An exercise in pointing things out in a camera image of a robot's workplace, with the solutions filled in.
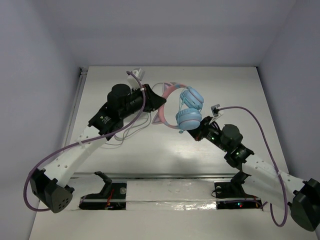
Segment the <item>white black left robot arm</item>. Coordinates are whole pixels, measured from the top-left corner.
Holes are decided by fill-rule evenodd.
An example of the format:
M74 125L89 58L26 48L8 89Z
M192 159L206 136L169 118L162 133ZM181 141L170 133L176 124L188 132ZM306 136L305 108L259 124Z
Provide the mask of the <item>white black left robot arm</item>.
M56 214L64 210L74 192L68 182L92 153L133 125L142 113L157 111L166 102L149 84L136 89L121 83L114 85L107 101L88 121L76 141L51 153L29 172L23 187L25 205L35 212Z

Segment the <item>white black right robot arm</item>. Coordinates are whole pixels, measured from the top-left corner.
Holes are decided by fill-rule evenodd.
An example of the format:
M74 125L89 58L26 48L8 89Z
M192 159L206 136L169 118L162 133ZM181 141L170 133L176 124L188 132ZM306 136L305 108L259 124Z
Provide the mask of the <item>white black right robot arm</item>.
M208 140L225 152L224 159L239 172L231 180L231 192L257 196L282 207L303 229L313 232L320 224L320 183L311 178L294 177L267 163L242 144L238 127L226 124L218 128L207 116L189 134L195 141Z

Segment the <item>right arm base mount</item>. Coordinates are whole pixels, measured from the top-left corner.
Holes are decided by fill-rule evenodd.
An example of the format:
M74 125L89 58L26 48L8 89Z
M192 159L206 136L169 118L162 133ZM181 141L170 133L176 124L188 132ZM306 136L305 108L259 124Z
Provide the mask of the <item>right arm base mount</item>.
M243 184L248 174L238 172L230 181L215 182L211 196L217 200L218 210L262 209L263 203L254 195L245 193Z

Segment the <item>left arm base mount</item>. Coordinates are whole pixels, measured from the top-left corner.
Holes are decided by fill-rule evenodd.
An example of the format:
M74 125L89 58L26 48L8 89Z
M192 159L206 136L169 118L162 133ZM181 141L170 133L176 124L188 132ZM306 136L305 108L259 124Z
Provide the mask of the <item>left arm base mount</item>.
M126 210L127 183L113 183L105 173L96 171L104 185L100 192L84 195L80 198L79 208L81 210Z

